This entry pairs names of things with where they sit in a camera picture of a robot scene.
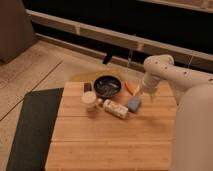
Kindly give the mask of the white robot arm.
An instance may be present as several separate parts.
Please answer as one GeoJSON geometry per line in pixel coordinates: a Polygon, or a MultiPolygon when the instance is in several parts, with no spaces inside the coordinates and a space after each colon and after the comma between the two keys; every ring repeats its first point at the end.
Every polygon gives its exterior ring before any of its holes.
{"type": "Polygon", "coordinates": [[[137,93],[156,92],[161,80],[173,83],[178,98],[170,171],[213,171],[213,74],[174,65],[171,55],[149,56],[137,93]]]}

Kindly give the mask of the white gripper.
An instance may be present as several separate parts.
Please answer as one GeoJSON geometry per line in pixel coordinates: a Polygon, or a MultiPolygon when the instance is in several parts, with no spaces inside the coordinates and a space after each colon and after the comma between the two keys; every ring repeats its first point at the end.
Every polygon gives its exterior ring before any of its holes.
{"type": "Polygon", "coordinates": [[[140,96],[143,93],[146,93],[149,94],[150,97],[153,97],[158,90],[158,85],[160,81],[161,79],[159,77],[146,72],[142,77],[142,80],[136,87],[134,95],[140,96]]]}

